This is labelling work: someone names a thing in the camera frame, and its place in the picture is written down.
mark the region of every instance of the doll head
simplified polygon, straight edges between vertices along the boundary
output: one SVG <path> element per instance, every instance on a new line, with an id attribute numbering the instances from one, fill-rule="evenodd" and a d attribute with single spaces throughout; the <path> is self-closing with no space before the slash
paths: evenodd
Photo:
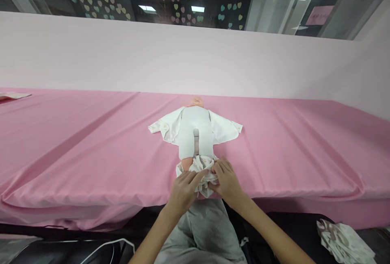
<path id="1" fill-rule="evenodd" d="M 188 104 L 188 107 L 190 106 L 200 106 L 204 108 L 203 100 L 201 97 L 193 97 L 190 103 Z"/>

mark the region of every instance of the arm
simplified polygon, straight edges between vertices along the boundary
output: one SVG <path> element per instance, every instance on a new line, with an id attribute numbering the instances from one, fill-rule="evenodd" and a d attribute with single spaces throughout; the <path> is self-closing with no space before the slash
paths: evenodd
<path id="1" fill-rule="evenodd" d="M 212 167 L 219 185 L 208 187 L 248 221 L 266 240 L 281 264 L 315 264 L 314 261 L 244 193 L 228 160 L 222 158 Z"/>
<path id="2" fill-rule="evenodd" d="M 195 189 L 208 170 L 186 172 L 178 176 L 172 186 L 168 203 L 161 210 L 151 230 L 131 258 L 129 264 L 153 264 L 165 240 L 190 208 L 196 198 Z"/>

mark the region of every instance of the crumpled cloth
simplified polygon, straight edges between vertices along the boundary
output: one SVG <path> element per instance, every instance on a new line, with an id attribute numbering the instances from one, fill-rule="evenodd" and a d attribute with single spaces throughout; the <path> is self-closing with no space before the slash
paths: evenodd
<path id="1" fill-rule="evenodd" d="M 217 184 L 216 181 L 218 177 L 211 172 L 211 167 L 214 165 L 214 161 L 216 160 L 218 160 L 218 158 L 215 155 L 213 158 L 210 158 L 208 156 L 196 155 L 195 157 L 193 157 L 193 163 L 189 169 L 189 171 L 196 171 L 197 173 L 204 169 L 210 170 L 209 173 L 203 177 L 202 181 L 195 189 L 195 192 L 200 192 L 206 198 L 210 197 L 211 194 L 214 193 L 213 190 L 209 189 L 208 182 L 211 182 L 213 185 Z M 176 166 L 176 175 L 180 176 L 183 172 L 184 170 L 182 167 L 182 163 L 180 162 Z"/>
<path id="2" fill-rule="evenodd" d="M 349 225 L 321 219 L 317 221 L 317 230 L 321 245 L 338 263 L 376 264 L 375 253 Z"/>

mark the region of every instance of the hand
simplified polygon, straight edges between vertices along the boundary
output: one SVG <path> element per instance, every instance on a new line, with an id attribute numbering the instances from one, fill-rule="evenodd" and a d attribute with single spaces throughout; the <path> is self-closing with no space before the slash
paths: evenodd
<path id="1" fill-rule="evenodd" d="M 199 173 L 195 171 L 185 172 L 178 176 L 173 182 L 171 196 L 164 209 L 169 213 L 170 217 L 177 221 L 191 207 L 197 197 L 195 193 L 196 187 L 208 173 L 208 170 L 202 170 Z"/>
<path id="2" fill-rule="evenodd" d="M 208 187 L 220 194 L 226 203 L 237 211 L 240 204 L 244 203 L 249 197 L 241 189 L 232 165 L 225 157 L 222 157 L 214 163 L 211 170 L 217 174 L 219 185 L 208 183 Z"/>

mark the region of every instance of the pink fabric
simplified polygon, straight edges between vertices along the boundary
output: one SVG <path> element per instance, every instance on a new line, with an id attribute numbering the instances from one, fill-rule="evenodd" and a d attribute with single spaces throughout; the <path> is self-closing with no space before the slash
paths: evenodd
<path id="1" fill-rule="evenodd" d="M 32 96 L 0 102 L 1 222 L 112 228 L 143 206 L 167 202 L 178 147 L 147 126 L 189 96 L 0 88 L 11 90 Z M 203 100 L 244 125 L 214 152 L 232 162 L 252 198 L 363 202 L 362 209 L 380 199 L 380 214 L 356 220 L 355 208 L 342 220 L 390 223 L 389 122 L 332 101 Z"/>

